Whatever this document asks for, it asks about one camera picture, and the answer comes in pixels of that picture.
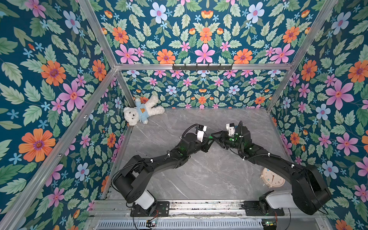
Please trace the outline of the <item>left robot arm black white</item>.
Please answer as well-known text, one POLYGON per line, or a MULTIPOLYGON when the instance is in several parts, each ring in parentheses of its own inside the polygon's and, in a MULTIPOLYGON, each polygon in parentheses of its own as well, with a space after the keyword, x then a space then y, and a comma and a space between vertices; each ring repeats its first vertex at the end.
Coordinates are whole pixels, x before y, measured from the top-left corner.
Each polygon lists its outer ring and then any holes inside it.
POLYGON ((208 152, 212 141, 206 131, 206 126, 193 124, 184 131, 180 142, 166 154, 153 158, 133 156, 112 176, 112 187, 127 203, 139 205, 145 211, 153 212, 157 206, 157 199, 146 189, 150 179, 157 173, 183 166, 199 151, 208 152))

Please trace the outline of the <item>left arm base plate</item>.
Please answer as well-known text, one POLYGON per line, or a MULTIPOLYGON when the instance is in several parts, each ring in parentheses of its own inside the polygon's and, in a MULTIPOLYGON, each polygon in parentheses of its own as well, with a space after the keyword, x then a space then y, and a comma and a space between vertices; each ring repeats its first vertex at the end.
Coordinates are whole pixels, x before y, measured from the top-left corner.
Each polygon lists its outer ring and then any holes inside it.
POLYGON ((130 213, 131 217, 168 217, 170 209, 169 201, 155 201, 148 209, 134 204, 130 213))

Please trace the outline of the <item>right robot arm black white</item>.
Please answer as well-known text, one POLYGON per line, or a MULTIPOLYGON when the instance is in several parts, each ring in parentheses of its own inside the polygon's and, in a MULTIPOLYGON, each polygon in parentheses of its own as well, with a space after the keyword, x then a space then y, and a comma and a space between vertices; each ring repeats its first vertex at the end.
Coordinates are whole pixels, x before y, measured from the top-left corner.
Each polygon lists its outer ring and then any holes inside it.
POLYGON ((226 131, 212 133, 209 141, 216 142, 223 149, 234 150, 242 160, 262 166, 285 179, 291 185, 291 198, 286 203, 295 205, 305 214, 313 215, 332 198, 315 166, 294 164, 253 143, 251 133, 242 121, 237 126, 228 124, 226 131))

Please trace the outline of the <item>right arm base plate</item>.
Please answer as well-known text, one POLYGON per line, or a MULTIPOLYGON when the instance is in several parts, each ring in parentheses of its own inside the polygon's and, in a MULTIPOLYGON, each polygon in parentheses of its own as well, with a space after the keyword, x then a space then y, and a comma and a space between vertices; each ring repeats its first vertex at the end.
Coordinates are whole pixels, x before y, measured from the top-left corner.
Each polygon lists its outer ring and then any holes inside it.
POLYGON ((273 209, 265 201, 244 201, 241 207, 247 216, 285 216, 283 209, 273 209))

